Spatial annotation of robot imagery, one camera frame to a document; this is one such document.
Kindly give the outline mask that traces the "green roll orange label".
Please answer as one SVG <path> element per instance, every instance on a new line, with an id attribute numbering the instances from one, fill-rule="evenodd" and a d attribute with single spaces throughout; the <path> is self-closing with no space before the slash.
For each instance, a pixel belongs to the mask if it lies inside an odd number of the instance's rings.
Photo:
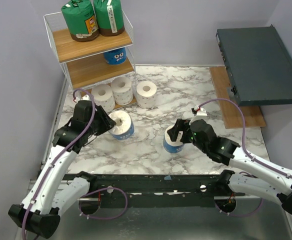
<path id="1" fill-rule="evenodd" d="M 77 42 L 96 39 L 100 32 L 90 0 L 70 0 L 61 7 L 70 36 Z"/>

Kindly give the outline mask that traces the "green roll white label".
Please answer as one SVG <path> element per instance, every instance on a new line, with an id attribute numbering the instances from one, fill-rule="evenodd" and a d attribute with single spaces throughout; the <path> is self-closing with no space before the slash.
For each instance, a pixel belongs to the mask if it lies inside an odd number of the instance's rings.
<path id="1" fill-rule="evenodd" d="M 124 19 L 120 0 L 94 0 L 94 12 L 100 34 L 117 36 L 124 32 Z"/>

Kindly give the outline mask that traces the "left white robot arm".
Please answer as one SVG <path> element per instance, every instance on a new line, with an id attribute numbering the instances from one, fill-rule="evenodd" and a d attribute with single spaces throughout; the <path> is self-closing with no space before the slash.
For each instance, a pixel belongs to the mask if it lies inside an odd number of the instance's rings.
<path id="1" fill-rule="evenodd" d="M 54 133 L 49 156 L 31 191 L 20 204 L 13 204 L 8 215 L 25 232 L 50 238 L 58 228 L 61 216 L 84 195 L 93 197 L 97 191 L 94 177 L 80 172 L 75 182 L 60 194 L 58 187 L 66 171 L 92 136 L 100 136 L 116 125 L 102 106 L 80 100 L 73 116 Z"/>

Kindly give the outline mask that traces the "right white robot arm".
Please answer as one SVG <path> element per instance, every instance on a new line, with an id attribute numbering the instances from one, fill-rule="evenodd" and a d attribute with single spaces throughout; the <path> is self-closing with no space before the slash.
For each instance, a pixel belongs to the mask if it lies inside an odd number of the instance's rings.
<path id="1" fill-rule="evenodd" d="M 292 215 L 292 169 L 269 162 L 247 151 L 243 145 L 217 136 L 213 127 L 203 119 L 177 119 L 167 134 L 172 142 L 193 144 L 211 160 L 253 175 L 224 171 L 226 178 L 216 183 L 216 191 L 227 196 L 231 192 L 258 196 L 281 205 Z"/>

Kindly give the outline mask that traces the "white patterned roll blue dots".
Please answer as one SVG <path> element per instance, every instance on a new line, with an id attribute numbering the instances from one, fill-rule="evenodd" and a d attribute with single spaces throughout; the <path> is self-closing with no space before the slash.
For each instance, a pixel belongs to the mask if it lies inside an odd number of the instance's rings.
<path id="1" fill-rule="evenodd" d="M 115 108 L 116 103 L 110 85 L 99 84 L 92 88 L 91 94 L 94 97 L 94 102 L 98 106 L 102 106 L 107 113 Z"/>

